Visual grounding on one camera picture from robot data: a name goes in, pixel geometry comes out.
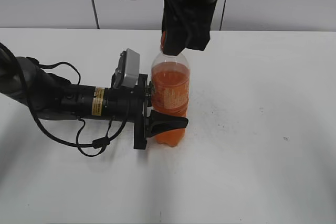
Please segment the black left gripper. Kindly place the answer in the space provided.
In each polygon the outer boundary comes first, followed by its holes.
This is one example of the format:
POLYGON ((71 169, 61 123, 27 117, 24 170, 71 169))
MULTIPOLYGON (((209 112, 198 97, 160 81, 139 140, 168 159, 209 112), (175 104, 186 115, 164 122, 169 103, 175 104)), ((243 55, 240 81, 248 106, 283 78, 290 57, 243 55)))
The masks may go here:
MULTIPOLYGON (((117 138, 123 131, 127 122, 133 123, 133 148, 144 150, 147 146, 145 136, 145 118, 147 116, 148 97, 155 94, 155 85, 148 75, 140 74, 137 84, 133 88, 120 86, 115 89, 117 82, 114 74, 111 80, 111 88, 108 90, 107 103, 104 111, 109 120, 121 121, 119 129, 108 138, 108 143, 117 138)), ((188 125, 185 117, 172 116, 151 110, 148 116, 148 137, 154 137, 163 132, 184 129, 188 125)))

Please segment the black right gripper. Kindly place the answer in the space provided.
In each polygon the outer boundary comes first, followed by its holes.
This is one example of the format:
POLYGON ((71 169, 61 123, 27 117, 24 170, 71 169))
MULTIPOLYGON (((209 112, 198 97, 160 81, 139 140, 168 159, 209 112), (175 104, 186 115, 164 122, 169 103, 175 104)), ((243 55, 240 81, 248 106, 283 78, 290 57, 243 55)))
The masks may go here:
POLYGON ((185 48, 205 50, 217 0, 164 0, 161 32, 166 31, 163 53, 177 56, 185 48), (183 5, 183 14, 178 4, 183 5))

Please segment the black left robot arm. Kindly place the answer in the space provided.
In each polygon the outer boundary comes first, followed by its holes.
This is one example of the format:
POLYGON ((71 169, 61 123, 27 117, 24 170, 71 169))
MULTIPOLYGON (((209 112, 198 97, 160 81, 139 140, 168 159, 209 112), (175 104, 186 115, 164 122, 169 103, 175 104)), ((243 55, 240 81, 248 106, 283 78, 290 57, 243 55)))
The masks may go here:
POLYGON ((110 87, 84 86, 51 73, 53 65, 16 57, 1 45, 1 93, 27 106, 38 127, 42 120, 133 123, 133 147, 143 150, 149 137, 186 128, 188 119, 151 109, 148 77, 139 72, 139 64, 139 54, 126 49, 120 54, 110 87))

